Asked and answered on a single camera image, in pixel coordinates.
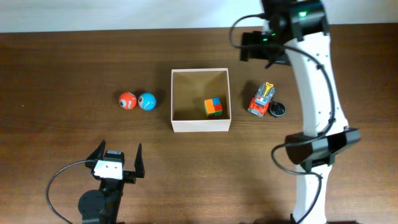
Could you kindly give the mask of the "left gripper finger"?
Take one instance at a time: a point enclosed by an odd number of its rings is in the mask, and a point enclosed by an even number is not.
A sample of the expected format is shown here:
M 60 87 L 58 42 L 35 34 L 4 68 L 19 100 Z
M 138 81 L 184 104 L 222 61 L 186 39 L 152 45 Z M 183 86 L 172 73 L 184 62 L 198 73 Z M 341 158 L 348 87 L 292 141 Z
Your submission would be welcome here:
M 135 176 L 136 178 L 143 179 L 145 177 L 145 168 L 144 168 L 144 161 L 142 158 L 142 144 L 139 143 L 136 158 L 134 161 L 134 168 L 135 168 Z
M 102 140 L 99 146 L 86 158 L 85 166 L 87 168 L 94 168 L 96 165 L 96 161 L 103 159 L 105 146 L 106 141 Z

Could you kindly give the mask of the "red toy fire truck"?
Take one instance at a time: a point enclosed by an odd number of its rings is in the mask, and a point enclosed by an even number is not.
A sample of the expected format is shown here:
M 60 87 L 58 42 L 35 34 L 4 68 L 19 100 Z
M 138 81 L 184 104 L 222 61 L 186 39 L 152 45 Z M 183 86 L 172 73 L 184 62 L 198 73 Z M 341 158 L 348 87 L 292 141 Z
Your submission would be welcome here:
M 258 117 L 263 117 L 268 110 L 269 104 L 273 99 L 275 93 L 274 85 L 265 82 L 263 83 L 254 98 L 249 104 L 248 111 Z

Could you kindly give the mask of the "multicolour puzzle cube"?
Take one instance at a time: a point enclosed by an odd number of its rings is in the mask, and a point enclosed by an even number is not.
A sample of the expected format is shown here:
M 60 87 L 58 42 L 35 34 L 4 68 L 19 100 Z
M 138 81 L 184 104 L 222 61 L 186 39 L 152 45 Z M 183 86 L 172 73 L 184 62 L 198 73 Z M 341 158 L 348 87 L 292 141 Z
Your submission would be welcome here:
M 207 116 L 219 116 L 223 112 L 223 107 L 218 97 L 205 100 L 204 107 Z

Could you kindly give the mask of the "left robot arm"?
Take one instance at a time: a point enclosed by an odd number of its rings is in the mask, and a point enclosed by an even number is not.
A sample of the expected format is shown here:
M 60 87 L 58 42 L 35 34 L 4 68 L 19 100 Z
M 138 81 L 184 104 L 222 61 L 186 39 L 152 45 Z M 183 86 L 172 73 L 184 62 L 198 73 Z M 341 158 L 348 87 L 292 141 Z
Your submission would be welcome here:
M 138 145 L 134 170 L 124 170 L 125 156 L 121 151 L 107 151 L 106 141 L 87 157 L 85 166 L 100 181 L 99 189 L 85 192 L 79 199 L 78 210 L 83 223 L 116 223 L 125 184 L 135 184 L 145 177 L 142 145 Z

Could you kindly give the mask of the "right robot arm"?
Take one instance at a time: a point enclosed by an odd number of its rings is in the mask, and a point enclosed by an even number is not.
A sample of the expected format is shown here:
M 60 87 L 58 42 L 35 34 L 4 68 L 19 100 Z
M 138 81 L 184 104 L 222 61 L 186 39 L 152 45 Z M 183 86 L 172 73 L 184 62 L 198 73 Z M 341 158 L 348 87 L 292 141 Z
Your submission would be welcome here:
M 325 223 L 328 176 L 337 154 L 356 144 L 360 132 L 340 105 L 330 59 L 330 26 L 319 0 L 263 1 L 263 31 L 245 32 L 240 59 L 290 65 L 302 104 L 303 130 L 282 148 L 295 165 L 296 201 L 291 223 Z

